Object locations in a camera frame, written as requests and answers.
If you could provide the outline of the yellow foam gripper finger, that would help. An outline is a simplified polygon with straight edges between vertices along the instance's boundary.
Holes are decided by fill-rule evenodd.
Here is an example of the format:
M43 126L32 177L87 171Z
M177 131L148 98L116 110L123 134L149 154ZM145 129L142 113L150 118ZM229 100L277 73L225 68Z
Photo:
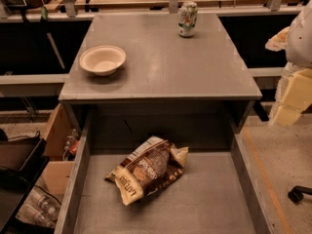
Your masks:
M288 62L269 114L271 125L292 126L312 105L312 69Z

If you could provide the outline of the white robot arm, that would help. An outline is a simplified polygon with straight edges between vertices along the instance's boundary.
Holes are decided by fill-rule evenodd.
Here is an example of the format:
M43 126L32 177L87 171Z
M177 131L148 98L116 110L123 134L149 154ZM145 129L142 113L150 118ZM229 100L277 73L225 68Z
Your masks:
M265 44L270 51L286 52L287 64L278 82L271 125L292 126L312 105L312 1Z

